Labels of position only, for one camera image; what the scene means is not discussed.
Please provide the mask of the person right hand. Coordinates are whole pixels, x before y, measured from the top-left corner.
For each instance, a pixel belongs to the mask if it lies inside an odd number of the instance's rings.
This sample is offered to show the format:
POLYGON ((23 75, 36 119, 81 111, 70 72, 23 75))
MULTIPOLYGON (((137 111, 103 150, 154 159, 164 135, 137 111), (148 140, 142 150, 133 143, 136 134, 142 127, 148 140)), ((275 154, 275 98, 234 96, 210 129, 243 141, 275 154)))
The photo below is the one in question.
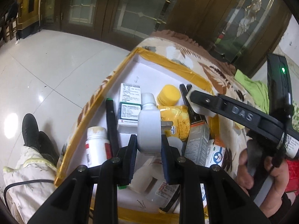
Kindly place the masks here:
MULTIPOLYGON (((239 156, 239 166, 237 171, 236 182, 248 194, 249 189, 253 187, 253 177, 247 170, 247 149, 244 149, 239 156)), ((286 160, 283 160, 279 168, 273 168, 270 175, 274 178, 266 198, 260 205, 261 211, 266 217, 274 215, 282 205, 282 196, 289 182, 289 170, 286 160)))

